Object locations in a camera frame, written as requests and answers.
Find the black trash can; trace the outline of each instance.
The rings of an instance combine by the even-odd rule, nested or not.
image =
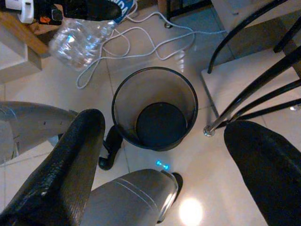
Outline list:
[[[176,147],[192,129],[197,114],[198,99],[191,83],[164,67],[128,76],[112,103],[113,121],[121,136],[155,151]]]

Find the white cable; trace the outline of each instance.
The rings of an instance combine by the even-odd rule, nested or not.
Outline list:
[[[189,30],[190,32],[187,33],[187,34],[184,34],[184,35],[177,36],[177,37],[172,38],[172,39],[165,40],[165,41],[163,41],[163,42],[161,42],[161,43],[159,43],[158,45],[155,46],[155,44],[154,44],[154,42],[153,42],[151,36],[148,34],[148,32],[147,32],[145,29],[143,29],[143,28],[141,28],[141,27],[132,27],[132,28],[129,28],[129,29],[127,29],[127,30],[125,30],[125,31],[123,31],[123,32],[121,32],[121,33],[118,32],[116,29],[114,29],[114,31],[112,32],[110,38],[101,44],[99,58],[96,59],[95,61],[93,61],[93,62],[92,62],[92,63],[91,63],[91,64],[90,64],[90,65],[89,65],[89,66],[88,66],[88,67],[87,67],[87,68],[86,68],[79,76],[78,76],[77,81],[76,81],[76,87],[77,87],[78,89],[83,89],[83,88],[85,88],[85,87],[88,85],[88,83],[89,83],[90,80],[92,79],[92,76],[93,76],[93,74],[94,74],[94,72],[95,72],[95,70],[96,70],[96,68],[97,68],[97,66],[98,66],[98,64],[99,64],[99,62],[100,62],[102,59],[127,59],[127,58],[134,58],[134,57],[145,57],[145,56],[149,56],[149,55],[151,55],[151,54],[153,54],[153,53],[155,52],[156,55],[157,55],[157,57],[158,57],[158,59],[160,59],[160,60],[167,60],[168,58],[174,56],[174,55],[177,54],[178,52],[180,52],[180,51],[182,51],[182,50],[185,50],[186,48],[190,47],[190,46],[193,44],[194,40],[195,40],[195,34],[196,34],[196,33],[200,33],[200,34],[220,34],[220,33],[225,32],[225,31],[218,31],[218,32],[193,31],[193,30],[192,30],[191,28],[189,28],[189,27],[186,27],[186,26],[180,26],[180,25],[176,25],[176,24],[173,24],[173,23],[169,22],[169,21],[168,21],[168,20],[167,20],[160,12],[153,12],[153,13],[151,13],[149,16],[147,16],[146,18],[144,18],[144,19],[142,19],[142,20],[134,20],[134,19],[130,18],[129,16],[136,12],[137,7],[138,7],[137,2],[135,2],[135,8],[134,8],[134,10],[133,10],[128,16],[126,16],[126,18],[127,18],[128,20],[130,20],[131,22],[133,22],[133,23],[141,23],[141,22],[144,22],[145,20],[149,19],[149,18],[152,17],[153,15],[159,15],[159,16],[161,16],[161,17],[165,20],[166,23],[168,23],[168,24],[170,24],[170,25],[172,25],[172,26],[174,26],[174,27],[178,27],[178,28],[182,28],[182,29]],[[127,33],[127,32],[129,32],[129,31],[132,31],[132,30],[141,30],[141,31],[143,31],[143,32],[146,34],[146,36],[149,38],[149,40],[150,40],[150,42],[151,42],[151,45],[153,46],[154,49],[153,49],[151,52],[146,53],[146,54],[139,54],[139,55],[130,55],[130,56],[127,56],[128,53],[129,53],[129,51],[130,51],[130,49],[131,49],[131,44],[130,44],[129,39],[128,39],[124,34]],[[162,45],[167,44],[167,43],[169,43],[169,42],[172,42],[172,41],[174,41],[174,40],[178,40],[178,39],[181,39],[181,38],[190,36],[190,35],[193,35],[193,38],[192,38],[192,40],[189,42],[188,45],[186,45],[186,46],[184,46],[184,47],[178,49],[177,51],[175,51],[175,52],[169,54],[169,55],[166,56],[166,57],[161,57],[161,56],[159,55],[159,53],[158,53],[158,48],[161,47]],[[127,48],[127,50],[126,50],[126,52],[125,52],[124,54],[122,54],[122,55],[113,54],[113,53],[111,53],[110,51],[108,51],[108,50],[104,47],[104,45],[105,45],[106,43],[108,43],[108,42],[111,41],[112,39],[118,38],[118,37],[120,37],[120,36],[123,37],[123,38],[125,38],[125,39],[127,40],[127,43],[128,43],[128,48]],[[113,57],[111,57],[111,56],[102,56],[103,50],[104,50],[106,53],[112,55]],[[79,85],[79,81],[80,81],[82,75],[83,75],[88,69],[90,69],[90,67],[92,67],[94,64],[95,64],[95,67],[94,67],[94,69],[92,70],[91,74],[89,75],[87,81],[84,83],[84,85],[80,86],[80,85]]]

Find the plastic water bottle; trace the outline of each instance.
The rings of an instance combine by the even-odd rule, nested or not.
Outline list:
[[[108,40],[113,30],[130,11],[133,0],[110,0],[117,3],[122,16],[111,21],[63,20],[63,24],[49,47],[50,53],[65,65],[82,71],[99,58],[101,43]]]

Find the chair leg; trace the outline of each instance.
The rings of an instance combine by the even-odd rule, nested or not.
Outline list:
[[[248,24],[250,24],[251,22],[253,22],[255,19],[257,19],[258,17],[260,17],[261,15],[265,14],[266,12],[270,11],[271,9],[275,8],[276,6],[286,2],[288,0],[274,0],[271,3],[267,4],[266,6],[262,7],[261,9],[257,10],[255,13],[253,13],[252,15],[250,15],[247,19],[245,19],[244,21],[242,21],[239,25],[237,25],[228,35],[227,37],[225,37],[225,39],[220,43],[220,45],[216,48],[216,50],[214,51],[210,64],[209,64],[209,68],[208,68],[208,73],[210,74],[212,72],[213,69],[213,65],[214,62],[217,58],[217,55],[219,54],[219,52],[221,51],[222,48],[224,48],[224,46],[237,34],[239,33],[241,30],[243,30]]]
[[[207,137],[214,135],[215,129],[226,119],[231,113],[238,108],[245,100],[247,100],[253,93],[267,84],[269,81],[276,78],[282,72],[286,71],[293,64],[301,60],[301,46],[294,50],[292,53],[278,61],[275,65],[269,68],[265,73],[255,79],[248,85],[226,108],[226,110],[211,124],[204,128],[204,134]]]
[[[288,44],[288,42],[295,36],[301,29],[301,17],[296,21],[292,28],[285,34],[282,40],[275,46],[274,52],[279,53]]]

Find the tile floor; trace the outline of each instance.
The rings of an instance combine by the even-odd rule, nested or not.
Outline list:
[[[144,9],[140,11],[139,18],[155,10],[156,7]],[[219,27],[218,19],[214,14],[214,9],[207,8],[203,11],[196,11],[194,14],[181,16],[174,21],[178,24],[189,25],[195,30],[217,31],[222,28]],[[119,30],[122,31],[130,26],[133,25],[124,22]],[[162,20],[156,17],[139,26],[147,29],[154,36],[156,43],[183,33],[179,29],[164,29]],[[131,53],[150,50],[148,42],[137,38],[143,37],[140,33],[133,32],[128,37],[135,38],[131,39],[133,42]],[[161,224],[162,226],[187,225],[179,217],[181,205],[187,199],[194,199],[199,203],[198,214],[202,216],[199,223],[192,225],[266,226],[234,161],[228,154],[223,141],[223,129],[217,130],[212,138],[205,137],[202,131],[205,125],[215,119],[215,114],[203,87],[200,72],[207,67],[214,48],[222,38],[221,34],[198,35],[191,49],[164,62],[157,60],[155,55],[140,59],[102,61],[91,83],[84,90],[77,90],[75,87],[77,73],[49,57],[42,62],[42,72],[6,83],[3,87],[5,94],[2,96],[7,101],[31,101],[75,111],[97,108],[103,112],[106,127],[109,129],[113,125],[111,117],[113,94],[130,73],[148,66],[165,66],[177,70],[191,81],[198,95],[198,118],[190,134],[175,149],[163,153],[143,150],[124,141],[114,167],[110,171],[97,169],[93,189],[135,170],[146,168],[160,170],[155,162],[161,159],[171,166],[171,171],[181,173],[184,178],[182,193]],[[169,44],[162,48],[160,53],[167,55],[186,41],[181,40]],[[107,48],[116,53],[122,53],[125,50],[122,41],[111,43],[107,45]],[[226,46],[216,63],[221,64],[240,57],[233,53],[235,51],[231,51],[231,47]],[[300,114],[301,112],[285,109],[253,121],[283,134],[301,149]],[[45,142],[0,166],[0,210],[9,203],[22,183],[51,150],[52,146]]]

